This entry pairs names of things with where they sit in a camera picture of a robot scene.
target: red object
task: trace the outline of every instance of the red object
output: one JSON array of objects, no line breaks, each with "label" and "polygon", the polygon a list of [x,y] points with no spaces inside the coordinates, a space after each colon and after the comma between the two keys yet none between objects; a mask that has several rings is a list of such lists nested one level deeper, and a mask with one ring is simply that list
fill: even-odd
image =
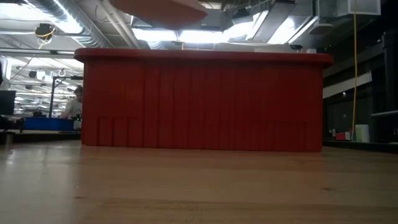
[{"label": "red object", "polygon": [[329,55],[78,49],[82,143],[320,151]]},{"label": "red object", "polygon": [[346,133],[336,133],[336,140],[346,140]]},{"label": "red object", "polygon": [[207,13],[197,0],[110,0],[111,4],[145,21],[157,21],[169,29],[199,22]]}]

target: person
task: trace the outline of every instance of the person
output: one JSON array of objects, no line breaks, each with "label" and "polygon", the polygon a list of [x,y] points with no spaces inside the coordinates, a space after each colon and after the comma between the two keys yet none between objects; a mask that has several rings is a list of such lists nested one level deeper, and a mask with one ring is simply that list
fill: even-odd
[{"label": "person", "polygon": [[61,114],[60,118],[68,119],[69,117],[76,117],[81,114],[81,103],[83,102],[83,87],[78,86],[73,92],[76,98],[69,101],[65,107],[65,111]]}]

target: wooden table surface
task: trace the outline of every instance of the wooden table surface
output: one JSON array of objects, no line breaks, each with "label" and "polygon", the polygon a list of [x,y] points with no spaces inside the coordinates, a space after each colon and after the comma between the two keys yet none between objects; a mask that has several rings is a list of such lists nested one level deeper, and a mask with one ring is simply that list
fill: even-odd
[{"label": "wooden table surface", "polygon": [[126,149],[0,150],[0,223],[398,223],[398,156]]}]

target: blue bin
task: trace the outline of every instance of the blue bin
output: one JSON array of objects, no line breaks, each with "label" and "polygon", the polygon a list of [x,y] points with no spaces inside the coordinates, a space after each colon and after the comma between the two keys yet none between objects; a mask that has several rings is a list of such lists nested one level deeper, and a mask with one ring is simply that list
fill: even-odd
[{"label": "blue bin", "polygon": [[73,120],[59,118],[25,118],[26,130],[74,131]]}]

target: computer monitor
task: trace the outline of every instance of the computer monitor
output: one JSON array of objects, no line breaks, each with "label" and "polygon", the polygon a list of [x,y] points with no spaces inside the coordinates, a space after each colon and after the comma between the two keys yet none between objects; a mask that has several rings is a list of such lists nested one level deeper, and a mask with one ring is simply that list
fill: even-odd
[{"label": "computer monitor", "polygon": [[13,115],[17,91],[0,90],[0,115]]}]

